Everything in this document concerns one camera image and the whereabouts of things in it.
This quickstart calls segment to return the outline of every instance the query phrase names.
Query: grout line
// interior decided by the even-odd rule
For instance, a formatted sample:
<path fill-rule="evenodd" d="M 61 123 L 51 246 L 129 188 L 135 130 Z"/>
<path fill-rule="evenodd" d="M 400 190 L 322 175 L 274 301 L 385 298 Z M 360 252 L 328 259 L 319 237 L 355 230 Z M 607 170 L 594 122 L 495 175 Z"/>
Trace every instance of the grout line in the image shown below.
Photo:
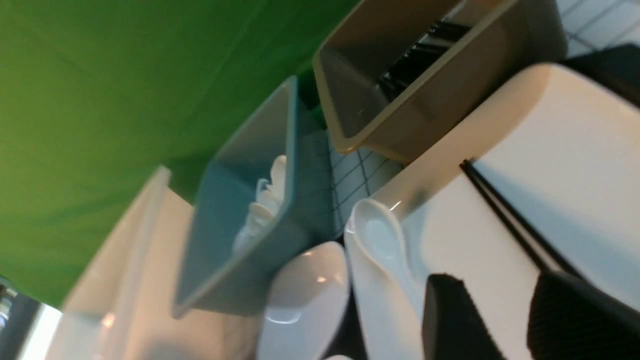
<path fill-rule="evenodd" d="M 635 31 L 637 28 L 640 28 L 640 20 L 634 22 L 633 24 L 631 24 L 629 27 L 627 27 L 626 29 L 624 29 L 618 36 L 614 37 L 613 40 L 611 40 L 607 46 L 605 47 L 611 47 L 612 45 L 615 45 L 616 42 L 618 42 L 618 40 L 620 40 L 621 38 L 625 37 L 626 35 L 632 33 L 633 31 Z"/>
<path fill-rule="evenodd" d="M 340 229 L 344 228 L 344 219 L 342 218 L 342 214 L 340 213 L 340 204 L 338 204 L 338 192 L 333 189 L 333 196 L 335 197 L 335 205 L 337 208 L 335 210 L 338 212 L 338 222 L 340 223 Z"/>
<path fill-rule="evenodd" d="M 347 178 L 347 176 L 351 175 L 351 173 L 352 173 L 355 169 L 357 169 L 357 168 L 358 168 L 358 165 L 356 165 L 355 167 L 353 167 L 351 170 L 347 171 L 347 173 L 346 173 L 346 174 L 344 174 L 344 176 L 342 176 L 342 178 L 340 178 L 340 180 L 338 180 L 338 181 L 336 181 L 336 182 L 335 182 L 334 187 L 335 187 L 335 188 L 337 188 L 337 187 L 338 187 L 338 185 L 340 185 L 340 184 L 343 182 L 343 180 L 345 180 L 345 179 Z"/>
<path fill-rule="evenodd" d="M 385 158 L 385 161 L 382 161 L 382 164 L 378 165 L 378 167 L 376 168 L 376 170 L 373 170 L 373 172 L 371 173 L 371 176 L 369 176 L 369 177 L 367 178 L 367 180 L 369 180 L 370 178 L 372 178 L 372 177 L 373 177 L 373 175 L 375 175 L 375 174 L 378 172 L 378 170 L 380 170 L 380 168 L 382 167 L 382 165 L 384 165 L 384 164 L 386 164 L 386 163 L 387 163 L 387 161 L 389 161 L 389 159 Z"/>
<path fill-rule="evenodd" d="M 570 33 L 569 31 L 565 30 L 564 31 L 565 35 L 566 35 L 566 44 L 569 45 L 569 43 L 571 42 L 571 40 L 573 40 L 575 38 L 575 35 Z"/>
<path fill-rule="evenodd" d="M 565 15 L 568 15 L 571 11 L 573 11 L 573 9 L 577 8 L 578 6 L 580 6 L 580 4 L 582 4 L 585 1 L 586 0 L 580 0 L 580 1 L 576 2 L 575 4 L 571 5 L 569 7 L 569 9 L 565 10 L 562 14 L 560 14 L 560 16 L 564 17 Z"/>
<path fill-rule="evenodd" d="M 346 158 L 347 155 L 344 155 L 343 157 L 339 158 L 338 161 L 335 162 L 335 164 L 331 165 L 331 170 L 335 169 L 338 167 L 338 165 L 340 165 L 340 163 L 342 162 L 342 160 L 344 160 L 344 158 Z"/>
<path fill-rule="evenodd" d="M 360 186 L 358 186 L 356 190 L 353 190 L 349 195 L 347 195 L 347 197 L 344 198 L 344 200 L 340 204 L 338 204 L 338 206 L 342 206 L 345 202 L 347 202 L 347 200 L 349 200 L 349 198 L 353 196 L 353 194 L 355 194 L 364 184 L 365 183 L 360 184 Z"/>
<path fill-rule="evenodd" d="M 580 44 L 590 48 L 591 50 L 598 50 L 598 47 L 584 40 L 583 38 L 573 37 L 572 40 L 579 42 Z"/>
<path fill-rule="evenodd" d="M 367 154 L 367 156 L 364 157 L 364 159 L 362 159 L 362 162 L 367 161 L 367 159 L 369 159 L 369 156 L 371 156 L 371 154 L 373 154 L 373 151 L 369 151 L 369 153 Z"/>
<path fill-rule="evenodd" d="M 362 163 L 362 156 L 360 155 L 360 150 L 358 150 L 358 157 L 360 158 L 360 168 L 362 169 L 362 177 L 364 178 L 364 187 L 367 190 L 367 196 L 371 196 L 371 192 L 369 191 L 369 183 L 367 182 L 367 174 L 364 172 L 364 164 Z"/>
<path fill-rule="evenodd" d="M 616 0 L 613 4 L 609 5 L 609 7 L 605 8 L 604 10 L 602 10 L 598 15 L 596 15 L 596 17 L 594 17 L 593 19 L 587 21 L 587 23 L 585 23 L 585 25 L 582 25 L 578 30 L 575 31 L 576 35 L 583 32 L 586 28 L 590 27 L 591 25 L 593 25 L 594 22 L 602 19 L 603 17 L 605 17 L 608 13 L 612 12 L 613 10 L 615 10 L 617 7 L 621 6 L 624 3 L 624 0 Z"/>

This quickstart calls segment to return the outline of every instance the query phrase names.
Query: utensil holder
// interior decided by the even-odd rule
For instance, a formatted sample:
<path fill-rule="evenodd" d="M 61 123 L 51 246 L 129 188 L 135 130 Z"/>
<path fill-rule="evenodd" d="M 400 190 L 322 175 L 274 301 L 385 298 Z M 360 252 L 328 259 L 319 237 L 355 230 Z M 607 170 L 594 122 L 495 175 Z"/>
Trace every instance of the utensil holder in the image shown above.
<path fill-rule="evenodd" d="M 287 156 L 285 197 L 264 232 L 244 249 L 232 244 L 273 160 Z M 298 99 L 295 77 L 282 83 L 209 163 L 198 189 L 173 315 L 189 308 L 235 315 L 264 309 L 269 285 L 288 260 L 333 232 L 326 131 Z"/>
<path fill-rule="evenodd" d="M 389 102 L 376 80 L 456 5 L 471 30 Z M 516 71 L 565 54 L 555 0 L 363 0 L 313 66 L 335 148 L 410 163 Z"/>

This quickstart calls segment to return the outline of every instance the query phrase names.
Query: black chopsticks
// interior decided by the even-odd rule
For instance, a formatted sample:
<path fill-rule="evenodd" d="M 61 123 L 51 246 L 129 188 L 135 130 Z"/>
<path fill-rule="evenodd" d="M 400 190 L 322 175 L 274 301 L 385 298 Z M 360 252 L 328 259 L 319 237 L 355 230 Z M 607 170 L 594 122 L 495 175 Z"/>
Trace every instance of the black chopsticks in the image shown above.
<path fill-rule="evenodd" d="M 514 239 L 526 251 L 531 260 L 541 271 L 549 271 L 550 267 L 543 257 L 534 250 L 533 246 L 526 240 L 527 238 L 539 245 L 549 258 L 556 262 L 562 271 L 571 274 L 578 279 L 584 277 L 571 265 L 553 246 L 531 225 L 526 219 L 489 183 L 473 163 L 465 160 L 460 164 L 460 168 L 469 178 L 476 190 L 480 193 L 487 205 L 498 216 Z"/>

